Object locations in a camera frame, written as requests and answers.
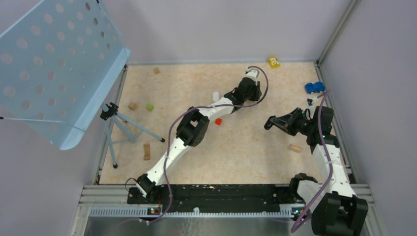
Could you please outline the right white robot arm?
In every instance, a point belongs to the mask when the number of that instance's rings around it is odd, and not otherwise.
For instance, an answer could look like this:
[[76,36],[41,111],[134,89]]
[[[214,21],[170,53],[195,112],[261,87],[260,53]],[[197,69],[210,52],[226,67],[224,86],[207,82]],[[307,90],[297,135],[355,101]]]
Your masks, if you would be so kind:
[[305,173],[292,178],[289,198],[295,203],[306,203],[292,231],[310,220],[317,236],[358,236],[368,213],[368,203],[357,196],[346,177],[340,143],[331,134],[333,116],[334,110],[326,106],[296,108],[287,115],[269,117],[264,128],[269,130],[275,126],[291,136],[305,135],[311,154],[321,168],[323,184]]

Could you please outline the white earbud charging case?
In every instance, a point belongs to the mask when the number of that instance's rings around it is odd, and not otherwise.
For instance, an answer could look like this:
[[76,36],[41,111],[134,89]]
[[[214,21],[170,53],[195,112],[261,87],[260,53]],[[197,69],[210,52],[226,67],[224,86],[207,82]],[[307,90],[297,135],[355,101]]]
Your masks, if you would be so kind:
[[215,92],[213,92],[212,93],[212,101],[213,102],[217,102],[217,101],[219,101],[220,100],[220,93],[219,92],[217,92],[217,91],[215,91]]

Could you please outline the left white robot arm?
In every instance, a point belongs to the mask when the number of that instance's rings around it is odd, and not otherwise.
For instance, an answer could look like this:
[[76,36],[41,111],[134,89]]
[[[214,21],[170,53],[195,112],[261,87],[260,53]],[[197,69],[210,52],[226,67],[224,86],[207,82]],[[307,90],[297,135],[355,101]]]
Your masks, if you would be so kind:
[[179,122],[170,147],[150,170],[138,177],[139,197],[145,203],[154,202],[158,195],[155,186],[163,183],[169,167],[202,142],[211,121],[234,113],[246,101],[259,101],[260,85],[257,79],[244,77],[236,88],[210,106],[190,107]]

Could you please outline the black earbud case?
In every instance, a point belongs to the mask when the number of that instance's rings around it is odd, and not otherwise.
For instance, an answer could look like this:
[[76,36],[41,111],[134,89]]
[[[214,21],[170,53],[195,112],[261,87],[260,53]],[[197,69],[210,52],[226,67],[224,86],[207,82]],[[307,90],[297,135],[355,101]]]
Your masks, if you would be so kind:
[[268,120],[266,121],[265,125],[264,125],[264,129],[265,129],[265,130],[270,130],[270,129],[272,128],[272,126],[273,126],[273,123],[271,122],[271,120],[270,120],[270,119],[268,119]]

